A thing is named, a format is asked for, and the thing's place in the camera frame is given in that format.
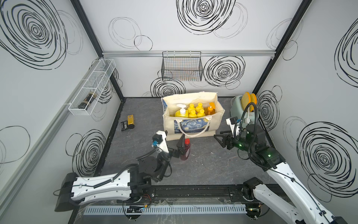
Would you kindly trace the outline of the orange bottle yellow cap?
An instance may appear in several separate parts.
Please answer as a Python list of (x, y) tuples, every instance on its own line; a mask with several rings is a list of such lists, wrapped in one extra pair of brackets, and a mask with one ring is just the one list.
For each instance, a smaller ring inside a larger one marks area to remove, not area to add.
[(204, 116), (206, 116), (205, 110), (204, 110), (204, 109), (200, 109), (200, 111), (197, 113), (197, 117), (198, 117), (198, 118), (201, 118), (201, 117), (204, 117)]
[(191, 111), (189, 112), (188, 117), (191, 118), (191, 119), (197, 118), (196, 110), (191, 110)]
[(192, 111), (194, 111), (194, 112), (196, 113), (196, 108), (195, 108), (195, 106), (194, 106), (193, 103), (191, 103), (191, 104), (189, 105), (189, 107), (188, 107), (187, 110), (188, 110), (189, 113), (191, 113)]
[(203, 110), (203, 104), (202, 103), (198, 103), (198, 105), (196, 106), (195, 110), (197, 113), (199, 113), (201, 110)]

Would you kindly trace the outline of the amber dish soap bottle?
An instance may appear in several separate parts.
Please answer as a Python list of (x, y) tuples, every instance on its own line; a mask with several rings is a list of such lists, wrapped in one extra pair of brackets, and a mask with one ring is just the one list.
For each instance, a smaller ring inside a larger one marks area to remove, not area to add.
[(206, 116), (215, 114), (215, 103), (214, 103), (214, 102), (210, 102), (210, 103), (209, 103), (209, 106), (206, 107), (206, 108), (204, 109), (204, 111), (205, 111), (205, 115), (206, 115)]

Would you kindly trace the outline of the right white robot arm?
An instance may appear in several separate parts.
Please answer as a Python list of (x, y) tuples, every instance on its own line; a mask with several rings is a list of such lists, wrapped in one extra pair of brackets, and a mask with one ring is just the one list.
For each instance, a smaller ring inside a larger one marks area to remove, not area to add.
[(345, 224), (343, 217), (333, 215), (307, 190), (296, 177), (283, 156), (266, 142), (265, 131), (258, 126), (258, 109), (248, 103), (243, 113), (253, 107), (253, 124), (242, 127), (244, 117), (229, 119), (229, 131), (214, 135), (222, 148), (236, 148), (247, 152), (248, 159), (271, 176), (290, 202), (285, 201), (261, 180), (254, 177), (243, 184), (242, 196), (246, 201), (260, 201), (288, 224)]

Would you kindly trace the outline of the cream canvas shopping bag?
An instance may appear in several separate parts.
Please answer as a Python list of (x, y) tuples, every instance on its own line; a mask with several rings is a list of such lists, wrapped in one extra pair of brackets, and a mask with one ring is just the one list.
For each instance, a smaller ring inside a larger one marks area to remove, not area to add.
[[(218, 101), (216, 92), (196, 92), (175, 94), (161, 98), (163, 105), (163, 127), (167, 131), (167, 140), (178, 140), (182, 135), (187, 138), (208, 137), (216, 134), (219, 129), (225, 109)], [(214, 103), (215, 113), (200, 118), (176, 117), (180, 109), (187, 110), (190, 104), (203, 104), (208, 108)]]

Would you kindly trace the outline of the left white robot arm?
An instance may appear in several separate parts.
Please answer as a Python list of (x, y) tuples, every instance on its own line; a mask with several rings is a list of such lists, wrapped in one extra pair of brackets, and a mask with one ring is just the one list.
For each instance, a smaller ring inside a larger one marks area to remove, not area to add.
[(171, 158), (184, 154), (185, 135), (182, 134), (176, 148), (167, 145), (167, 132), (158, 131), (153, 137), (152, 151), (136, 158), (118, 173), (95, 177), (80, 177), (68, 173), (59, 189), (55, 212), (71, 211), (84, 204), (120, 200), (137, 202), (151, 188), (152, 181), (160, 182), (167, 177)]

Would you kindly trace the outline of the yellow pump soap bottle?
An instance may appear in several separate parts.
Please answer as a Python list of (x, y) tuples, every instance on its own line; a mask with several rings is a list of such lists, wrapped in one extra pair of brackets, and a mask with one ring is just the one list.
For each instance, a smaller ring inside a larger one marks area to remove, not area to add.
[(182, 117), (182, 118), (188, 118), (189, 112), (186, 109), (185, 104), (177, 104), (177, 107), (180, 109), (175, 113), (175, 117)]

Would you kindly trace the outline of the red liquid bottle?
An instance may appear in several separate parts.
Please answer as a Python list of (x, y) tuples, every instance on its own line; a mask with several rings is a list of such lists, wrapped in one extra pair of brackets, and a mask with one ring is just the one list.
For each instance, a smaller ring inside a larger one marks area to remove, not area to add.
[(190, 155), (190, 147), (191, 147), (191, 142), (190, 139), (185, 139), (184, 141), (184, 154), (181, 155), (181, 160), (182, 161), (186, 161), (189, 158)]

